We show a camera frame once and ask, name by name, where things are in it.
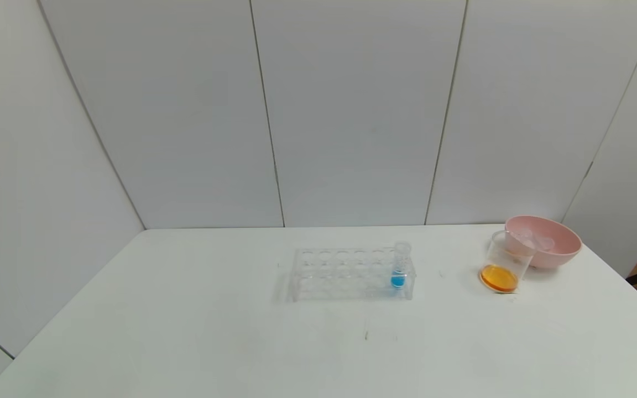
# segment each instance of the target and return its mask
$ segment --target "orange liquid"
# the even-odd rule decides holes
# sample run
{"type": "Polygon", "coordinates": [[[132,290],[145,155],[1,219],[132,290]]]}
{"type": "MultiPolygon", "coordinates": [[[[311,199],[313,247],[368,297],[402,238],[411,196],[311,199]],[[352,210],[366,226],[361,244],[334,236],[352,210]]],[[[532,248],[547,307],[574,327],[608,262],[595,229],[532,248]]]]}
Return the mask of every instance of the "orange liquid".
{"type": "Polygon", "coordinates": [[[488,264],[481,270],[481,281],[496,292],[510,293],[518,287],[518,277],[510,270],[488,264]]]}

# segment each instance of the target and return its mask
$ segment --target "pink bowl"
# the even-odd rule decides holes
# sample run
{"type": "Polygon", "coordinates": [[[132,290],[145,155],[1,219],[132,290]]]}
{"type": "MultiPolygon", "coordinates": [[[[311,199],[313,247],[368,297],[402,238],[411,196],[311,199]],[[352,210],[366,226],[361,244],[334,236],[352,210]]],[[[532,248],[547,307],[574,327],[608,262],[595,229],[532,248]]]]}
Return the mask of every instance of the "pink bowl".
{"type": "Polygon", "coordinates": [[[530,265],[539,269],[555,269],[566,264],[579,250],[582,240],[571,229],[551,219],[534,215],[516,215],[505,222],[505,230],[516,232],[529,229],[535,235],[554,240],[554,247],[548,252],[537,251],[530,265]]]}

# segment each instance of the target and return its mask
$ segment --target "white table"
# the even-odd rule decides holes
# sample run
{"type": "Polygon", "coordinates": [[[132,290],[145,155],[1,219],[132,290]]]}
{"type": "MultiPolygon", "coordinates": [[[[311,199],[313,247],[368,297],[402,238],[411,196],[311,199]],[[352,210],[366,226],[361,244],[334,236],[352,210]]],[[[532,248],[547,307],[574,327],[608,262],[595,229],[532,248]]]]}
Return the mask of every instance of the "white table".
{"type": "Polygon", "coordinates": [[[637,396],[637,292],[584,248],[516,295],[500,225],[141,233],[0,377],[0,397],[637,396]],[[412,243],[414,300],[286,302],[300,247],[412,243]]]}

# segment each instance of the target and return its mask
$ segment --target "clear plastic cup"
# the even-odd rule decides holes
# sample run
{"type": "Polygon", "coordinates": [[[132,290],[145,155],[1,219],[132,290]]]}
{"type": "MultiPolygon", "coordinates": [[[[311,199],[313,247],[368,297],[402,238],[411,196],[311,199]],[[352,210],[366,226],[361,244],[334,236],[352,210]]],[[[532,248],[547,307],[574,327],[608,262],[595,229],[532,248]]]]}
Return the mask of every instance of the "clear plastic cup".
{"type": "Polygon", "coordinates": [[[479,273],[481,282],[498,293],[514,292],[535,252],[533,246],[521,242],[515,234],[495,232],[479,273]]]}

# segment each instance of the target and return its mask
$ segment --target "wall panel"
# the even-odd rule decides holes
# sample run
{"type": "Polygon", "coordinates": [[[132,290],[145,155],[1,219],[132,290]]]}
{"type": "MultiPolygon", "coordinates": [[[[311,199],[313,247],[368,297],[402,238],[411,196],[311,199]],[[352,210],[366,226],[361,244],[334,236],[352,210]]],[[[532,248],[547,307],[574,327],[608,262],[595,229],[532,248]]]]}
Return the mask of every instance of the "wall panel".
{"type": "Polygon", "coordinates": [[[637,68],[564,224],[622,276],[637,263],[637,68]]]}
{"type": "Polygon", "coordinates": [[[247,0],[44,0],[148,228],[281,226],[247,0]]]}
{"type": "Polygon", "coordinates": [[[637,2],[470,0],[428,224],[561,220],[637,61],[637,2]]]}
{"type": "Polygon", "coordinates": [[[253,0],[286,226],[422,224],[464,0],[253,0]]]}

